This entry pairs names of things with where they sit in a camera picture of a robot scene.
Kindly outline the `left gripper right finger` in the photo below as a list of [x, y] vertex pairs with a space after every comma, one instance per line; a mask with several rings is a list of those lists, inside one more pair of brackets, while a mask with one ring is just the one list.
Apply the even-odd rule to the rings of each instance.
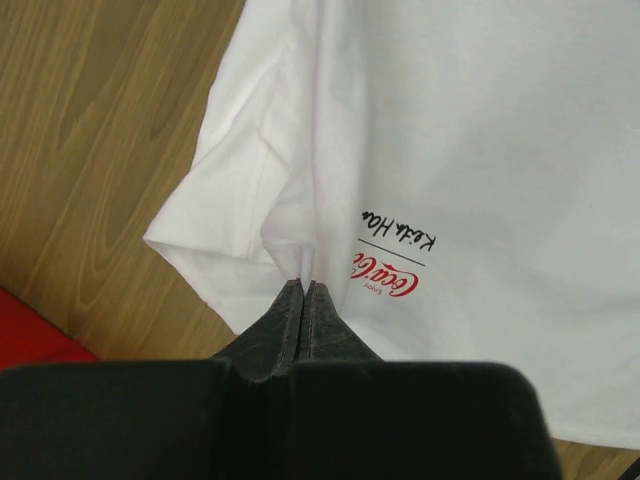
[[312, 281], [302, 290], [297, 362], [381, 361], [339, 315], [328, 287]]

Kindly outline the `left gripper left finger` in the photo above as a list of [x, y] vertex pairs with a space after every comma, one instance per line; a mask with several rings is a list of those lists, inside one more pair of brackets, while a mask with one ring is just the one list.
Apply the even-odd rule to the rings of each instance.
[[301, 281], [287, 281], [269, 309], [212, 359], [229, 361], [250, 381], [286, 373], [299, 350], [304, 298]]

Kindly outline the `white printed t shirt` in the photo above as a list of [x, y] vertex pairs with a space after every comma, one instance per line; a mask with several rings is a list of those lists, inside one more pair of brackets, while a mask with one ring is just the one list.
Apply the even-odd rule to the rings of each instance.
[[249, 1], [145, 241], [235, 332], [326, 285], [388, 360], [497, 361], [639, 445], [639, 5]]

